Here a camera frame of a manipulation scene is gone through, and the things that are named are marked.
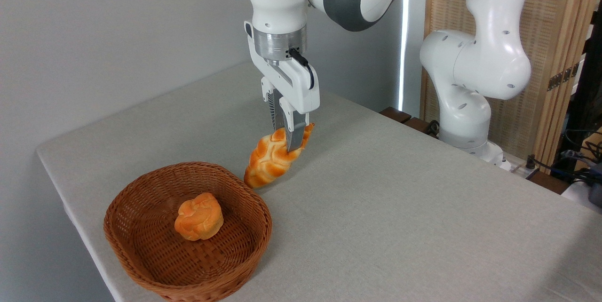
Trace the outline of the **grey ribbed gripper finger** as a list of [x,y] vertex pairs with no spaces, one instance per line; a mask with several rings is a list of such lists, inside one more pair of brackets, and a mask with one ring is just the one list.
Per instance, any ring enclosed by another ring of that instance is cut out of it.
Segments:
[[282,98],[282,94],[266,77],[262,77],[261,87],[263,100],[269,105],[271,122],[276,131],[285,126],[284,114],[279,102],[280,98]]
[[301,147],[309,114],[299,113],[285,97],[279,99],[280,127],[284,127],[286,148],[293,152]]

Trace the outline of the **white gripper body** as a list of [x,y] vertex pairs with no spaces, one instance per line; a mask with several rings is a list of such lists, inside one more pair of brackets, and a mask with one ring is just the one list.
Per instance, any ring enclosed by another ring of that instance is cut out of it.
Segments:
[[270,60],[261,57],[254,47],[254,37],[258,34],[252,24],[245,21],[247,41],[252,62],[269,82],[283,95],[284,98],[301,114],[312,112],[320,106],[320,92],[317,73],[313,72],[314,86],[310,88],[310,73],[294,58],[279,61],[275,65]]

